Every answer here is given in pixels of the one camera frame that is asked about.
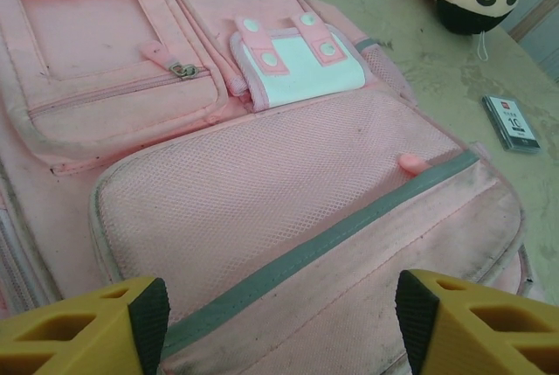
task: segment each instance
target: pink strap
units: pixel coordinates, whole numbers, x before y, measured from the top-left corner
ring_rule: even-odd
[[[147,59],[164,69],[170,69],[179,63],[167,48],[158,41],[148,41],[140,45],[140,52]]]
[[[346,53],[335,42],[332,33],[318,15],[306,12],[293,15],[291,20],[321,65],[333,65],[347,58]]]
[[[272,39],[254,19],[236,17],[235,24],[243,38],[243,42],[252,52],[254,61],[262,73],[266,75],[288,75],[289,69],[273,47]]]

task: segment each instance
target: table surface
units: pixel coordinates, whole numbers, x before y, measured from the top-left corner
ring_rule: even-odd
[[[559,87],[502,29],[452,35],[430,0],[324,0],[379,39],[416,91],[419,106],[466,142],[482,142],[519,192],[528,216],[526,246],[546,296],[559,304]],[[529,156],[503,150],[480,104],[484,94],[514,97],[542,146]]]

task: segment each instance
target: card packaging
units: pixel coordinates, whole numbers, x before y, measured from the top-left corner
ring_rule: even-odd
[[[516,101],[486,95],[481,99],[505,150],[535,154],[541,147]]]

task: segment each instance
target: zipper pull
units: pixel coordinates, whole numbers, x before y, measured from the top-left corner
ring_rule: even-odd
[[[183,80],[191,80],[198,75],[198,68],[194,65],[182,65],[167,48],[158,41],[148,41],[140,45],[140,52],[146,58],[156,63]]]

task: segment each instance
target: snap button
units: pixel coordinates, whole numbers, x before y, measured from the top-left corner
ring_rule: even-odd
[[[314,17],[313,14],[305,14],[301,16],[300,21],[304,25],[313,25],[314,23],[316,23],[316,18]]]
[[[326,56],[333,56],[335,54],[335,47],[330,43],[324,43],[321,45],[321,52]]]
[[[266,63],[268,66],[277,66],[278,65],[278,60],[271,53],[264,53],[262,55],[262,61],[264,61],[264,63]]]
[[[259,30],[259,25],[256,23],[256,21],[253,21],[251,19],[246,19],[245,21],[243,21],[243,25],[248,31],[256,32]]]

